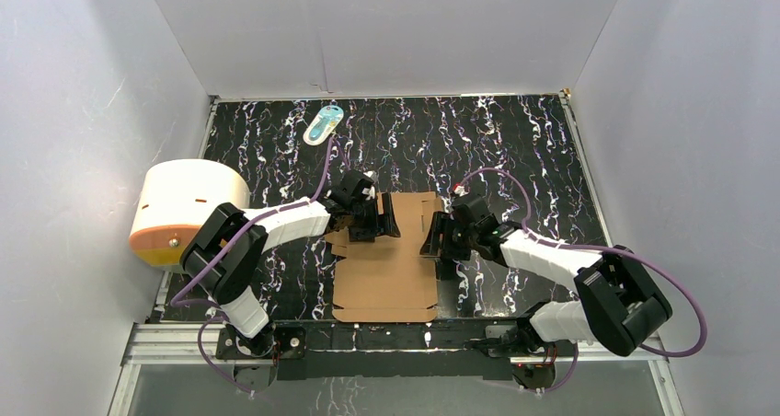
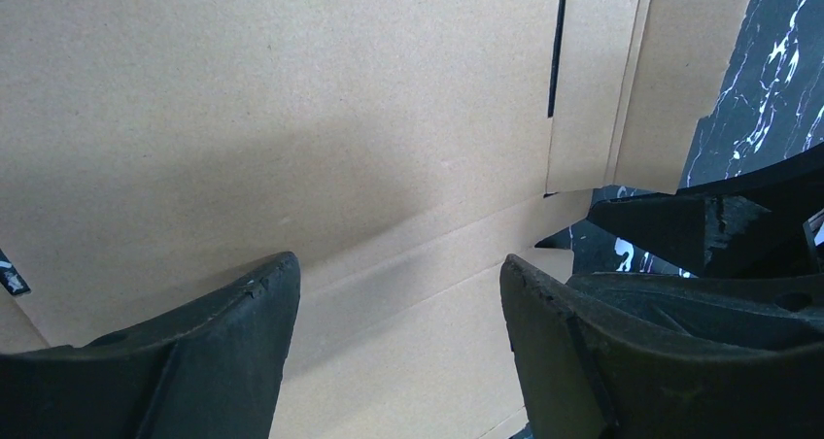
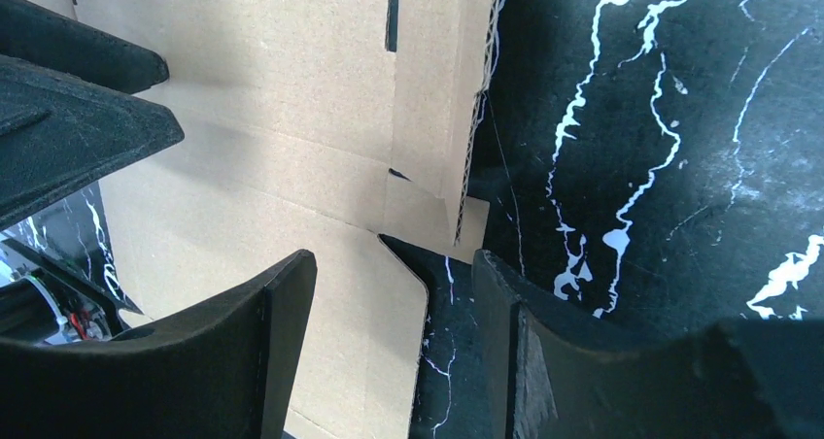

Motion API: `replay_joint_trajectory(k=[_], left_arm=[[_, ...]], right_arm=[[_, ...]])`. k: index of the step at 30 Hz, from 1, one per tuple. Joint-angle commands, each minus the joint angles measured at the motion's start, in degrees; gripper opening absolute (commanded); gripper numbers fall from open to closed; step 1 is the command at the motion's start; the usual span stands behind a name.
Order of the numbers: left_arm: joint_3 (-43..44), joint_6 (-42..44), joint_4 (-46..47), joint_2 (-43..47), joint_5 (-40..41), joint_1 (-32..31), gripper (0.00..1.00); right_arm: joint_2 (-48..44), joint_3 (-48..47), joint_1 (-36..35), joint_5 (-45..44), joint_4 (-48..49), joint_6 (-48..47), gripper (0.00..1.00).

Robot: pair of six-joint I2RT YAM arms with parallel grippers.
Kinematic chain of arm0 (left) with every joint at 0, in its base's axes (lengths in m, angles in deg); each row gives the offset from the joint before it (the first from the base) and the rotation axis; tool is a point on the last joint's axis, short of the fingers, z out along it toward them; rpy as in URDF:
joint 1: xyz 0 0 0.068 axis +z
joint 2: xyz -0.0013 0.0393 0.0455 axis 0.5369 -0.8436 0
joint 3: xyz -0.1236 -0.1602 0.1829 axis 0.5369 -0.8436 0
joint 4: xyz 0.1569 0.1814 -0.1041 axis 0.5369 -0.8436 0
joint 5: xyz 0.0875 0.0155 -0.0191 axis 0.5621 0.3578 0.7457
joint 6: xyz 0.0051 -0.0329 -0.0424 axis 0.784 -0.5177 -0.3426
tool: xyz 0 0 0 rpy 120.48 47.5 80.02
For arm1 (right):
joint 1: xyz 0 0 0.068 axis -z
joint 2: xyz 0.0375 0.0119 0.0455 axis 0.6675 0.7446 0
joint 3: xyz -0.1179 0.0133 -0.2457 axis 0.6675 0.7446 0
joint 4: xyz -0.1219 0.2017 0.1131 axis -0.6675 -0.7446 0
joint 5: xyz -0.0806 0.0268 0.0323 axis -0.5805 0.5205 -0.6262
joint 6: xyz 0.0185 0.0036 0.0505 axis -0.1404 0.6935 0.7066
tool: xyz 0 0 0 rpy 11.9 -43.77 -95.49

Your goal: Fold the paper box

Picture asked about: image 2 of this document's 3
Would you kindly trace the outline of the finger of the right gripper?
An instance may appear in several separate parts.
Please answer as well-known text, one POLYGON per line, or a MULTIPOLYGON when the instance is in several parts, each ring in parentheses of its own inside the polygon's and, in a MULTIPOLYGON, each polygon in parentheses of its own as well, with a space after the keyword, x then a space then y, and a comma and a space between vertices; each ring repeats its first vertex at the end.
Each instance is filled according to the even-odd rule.
POLYGON ((823 209, 823 147, 678 190, 603 200, 587 219, 701 278, 818 274, 808 223, 823 209))
POLYGON ((595 273, 566 284, 601 303, 683 335, 763 351, 823 341, 823 277, 687 279, 595 273))

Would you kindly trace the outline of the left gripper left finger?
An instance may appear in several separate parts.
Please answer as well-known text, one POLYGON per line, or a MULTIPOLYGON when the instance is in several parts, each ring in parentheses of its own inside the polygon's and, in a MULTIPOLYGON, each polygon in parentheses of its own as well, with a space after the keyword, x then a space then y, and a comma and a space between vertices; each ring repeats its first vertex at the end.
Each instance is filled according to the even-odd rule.
POLYGON ((5 438, 265 438, 300 300, 297 257, 103 335, 1 358, 5 438))

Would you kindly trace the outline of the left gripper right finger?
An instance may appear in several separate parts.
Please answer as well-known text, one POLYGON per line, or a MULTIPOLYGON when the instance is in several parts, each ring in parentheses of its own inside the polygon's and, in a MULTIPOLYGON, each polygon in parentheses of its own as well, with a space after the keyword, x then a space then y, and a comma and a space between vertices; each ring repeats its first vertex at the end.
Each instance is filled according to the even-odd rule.
POLYGON ((823 341, 779 352, 711 342, 633 317, 567 281, 517 255, 500 270, 535 437, 822 436, 823 341))

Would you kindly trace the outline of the brown cardboard box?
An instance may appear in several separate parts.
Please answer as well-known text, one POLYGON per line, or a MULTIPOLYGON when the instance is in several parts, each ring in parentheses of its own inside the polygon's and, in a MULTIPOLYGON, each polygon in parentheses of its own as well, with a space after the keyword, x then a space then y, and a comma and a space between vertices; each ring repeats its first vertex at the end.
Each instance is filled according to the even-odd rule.
POLYGON ((503 261, 676 191, 749 2, 1 0, 1 358, 290 252, 265 438, 513 435, 503 261))

